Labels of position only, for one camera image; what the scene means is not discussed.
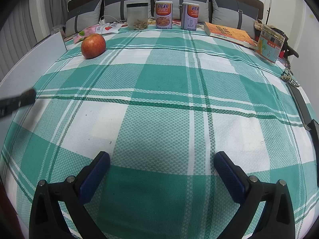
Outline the green white plaid cloth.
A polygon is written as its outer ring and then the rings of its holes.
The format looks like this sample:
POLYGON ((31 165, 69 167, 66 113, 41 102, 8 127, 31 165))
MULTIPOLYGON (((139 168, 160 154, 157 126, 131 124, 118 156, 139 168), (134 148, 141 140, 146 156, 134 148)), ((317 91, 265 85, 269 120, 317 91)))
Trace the green white plaid cloth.
POLYGON ((224 151, 263 182, 286 181, 295 236, 318 218, 317 163, 283 65, 172 29, 105 37, 85 59, 73 42, 29 55, 1 96, 37 91, 6 132, 1 178, 29 229, 39 180, 61 182, 100 152, 111 167, 86 208, 110 238, 217 238, 234 203, 213 166, 224 151))

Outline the white pink snack packets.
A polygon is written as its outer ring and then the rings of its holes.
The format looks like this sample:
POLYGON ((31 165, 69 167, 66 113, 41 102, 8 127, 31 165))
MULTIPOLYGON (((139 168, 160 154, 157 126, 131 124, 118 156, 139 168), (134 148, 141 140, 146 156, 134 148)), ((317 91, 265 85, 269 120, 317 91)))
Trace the white pink snack packets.
POLYGON ((111 33, 118 33, 119 29, 127 26, 127 22, 96 24, 83 29, 77 35, 75 35, 73 38, 73 43, 77 44, 78 42, 83 41, 85 38, 92 34, 107 35, 111 33))

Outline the red apple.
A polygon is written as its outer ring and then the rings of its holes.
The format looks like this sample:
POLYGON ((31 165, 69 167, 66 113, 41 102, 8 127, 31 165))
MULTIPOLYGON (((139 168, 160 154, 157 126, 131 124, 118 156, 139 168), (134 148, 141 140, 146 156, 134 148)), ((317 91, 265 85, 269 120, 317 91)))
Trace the red apple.
POLYGON ((81 44, 81 52, 85 59, 92 59, 106 50, 106 42, 102 35, 91 34, 81 44))

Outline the black bag by bed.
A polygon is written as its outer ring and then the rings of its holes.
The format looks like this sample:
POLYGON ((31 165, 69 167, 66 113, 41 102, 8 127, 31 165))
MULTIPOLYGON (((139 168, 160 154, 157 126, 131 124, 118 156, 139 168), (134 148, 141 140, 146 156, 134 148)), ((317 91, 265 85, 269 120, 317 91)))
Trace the black bag by bed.
POLYGON ((271 27, 271 29, 284 37, 284 43, 283 43, 279 57, 283 59, 288 59, 289 56, 295 56, 296 58, 299 58, 299 54, 292 47, 288 45, 288 39, 289 39, 288 36, 280 29, 277 29, 275 27, 271 27))

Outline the grey cushion far left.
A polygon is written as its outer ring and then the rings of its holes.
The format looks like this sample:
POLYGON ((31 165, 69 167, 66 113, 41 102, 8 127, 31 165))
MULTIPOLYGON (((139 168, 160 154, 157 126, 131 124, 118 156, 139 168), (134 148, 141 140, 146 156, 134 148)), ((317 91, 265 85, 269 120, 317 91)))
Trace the grey cushion far left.
POLYGON ((103 0, 93 0, 68 12, 65 36, 70 37, 83 29, 99 23, 103 0))

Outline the clear jar black lid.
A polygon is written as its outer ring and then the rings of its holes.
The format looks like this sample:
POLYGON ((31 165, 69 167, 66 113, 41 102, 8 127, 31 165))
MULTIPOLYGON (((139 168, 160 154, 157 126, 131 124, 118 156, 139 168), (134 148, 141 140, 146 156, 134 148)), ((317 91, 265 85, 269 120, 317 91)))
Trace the clear jar black lid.
POLYGON ((129 30, 147 29, 148 18, 147 2, 127 4, 127 24, 129 30))

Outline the bunch of keys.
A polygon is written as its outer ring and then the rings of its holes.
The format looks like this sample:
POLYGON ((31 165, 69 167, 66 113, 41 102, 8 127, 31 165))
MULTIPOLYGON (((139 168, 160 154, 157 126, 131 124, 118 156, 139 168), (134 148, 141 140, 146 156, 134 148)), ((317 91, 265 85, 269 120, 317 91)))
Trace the bunch of keys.
POLYGON ((296 87, 296 88, 300 87, 299 83, 292 78, 291 74, 292 72, 290 71, 290 69, 285 68, 281 74, 281 80, 287 84, 292 85, 293 87, 296 87))

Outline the left purple orange carton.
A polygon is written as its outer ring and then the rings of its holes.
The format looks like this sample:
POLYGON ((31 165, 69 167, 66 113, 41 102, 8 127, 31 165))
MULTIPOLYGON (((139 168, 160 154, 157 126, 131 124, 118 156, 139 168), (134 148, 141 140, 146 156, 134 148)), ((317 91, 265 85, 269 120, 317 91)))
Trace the left purple orange carton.
POLYGON ((172 1, 155 2, 155 21, 157 29, 172 29, 172 1))

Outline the orange book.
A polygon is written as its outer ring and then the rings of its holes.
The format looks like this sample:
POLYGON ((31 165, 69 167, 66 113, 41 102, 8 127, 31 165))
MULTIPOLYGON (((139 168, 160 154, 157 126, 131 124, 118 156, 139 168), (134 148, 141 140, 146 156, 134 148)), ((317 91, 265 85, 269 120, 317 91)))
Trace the orange book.
POLYGON ((256 50, 256 42, 244 30, 205 22, 204 31, 210 37, 219 38, 245 48, 256 50))

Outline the clear printed snack box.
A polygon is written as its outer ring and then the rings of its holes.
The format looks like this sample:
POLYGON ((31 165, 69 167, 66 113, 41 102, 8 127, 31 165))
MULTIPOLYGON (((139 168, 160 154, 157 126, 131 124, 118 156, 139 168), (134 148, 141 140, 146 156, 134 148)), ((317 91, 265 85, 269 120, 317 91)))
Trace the clear printed snack box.
POLYGON ((267 25, 263 25, 255 52, 264 62, 275 64, 283 48, 284 41, 284 35, 267 25))

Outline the grey cushion far right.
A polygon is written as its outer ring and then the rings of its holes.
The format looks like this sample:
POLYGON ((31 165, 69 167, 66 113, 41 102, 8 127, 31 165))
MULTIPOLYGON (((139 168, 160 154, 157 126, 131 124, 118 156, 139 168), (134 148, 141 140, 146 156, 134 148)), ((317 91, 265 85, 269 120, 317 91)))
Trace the grey cushion far right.
POLYGON ((254 23, 259 10, 237 0, 212 0, 213 14, 211 23, 244 30, 255 39, 254 23))

